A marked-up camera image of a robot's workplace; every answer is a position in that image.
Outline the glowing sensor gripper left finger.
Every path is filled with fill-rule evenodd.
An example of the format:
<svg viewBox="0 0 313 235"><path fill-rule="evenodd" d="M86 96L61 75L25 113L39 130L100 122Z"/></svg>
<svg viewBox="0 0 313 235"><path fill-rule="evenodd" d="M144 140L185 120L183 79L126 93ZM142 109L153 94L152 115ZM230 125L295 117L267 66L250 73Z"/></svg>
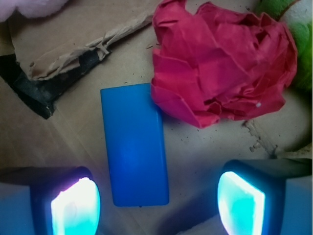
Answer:
<svg viewBox="0 0 313 235"><path fill-rule="evenodd" d="M86 167L0 170L2 235L94 235L100 208L99 189Z"/></svg>

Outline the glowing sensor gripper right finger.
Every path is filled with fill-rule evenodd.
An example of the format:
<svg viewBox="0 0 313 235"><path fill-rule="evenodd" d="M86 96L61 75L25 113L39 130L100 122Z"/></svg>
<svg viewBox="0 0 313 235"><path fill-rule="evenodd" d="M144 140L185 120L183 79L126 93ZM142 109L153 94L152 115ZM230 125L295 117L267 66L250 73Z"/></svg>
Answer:
<svg viewBox="0 0 313 235"><path fill-rule="evenodd" d="M311 235L311 159L231 160L218 182L221 222L229 235Z"/></svg>

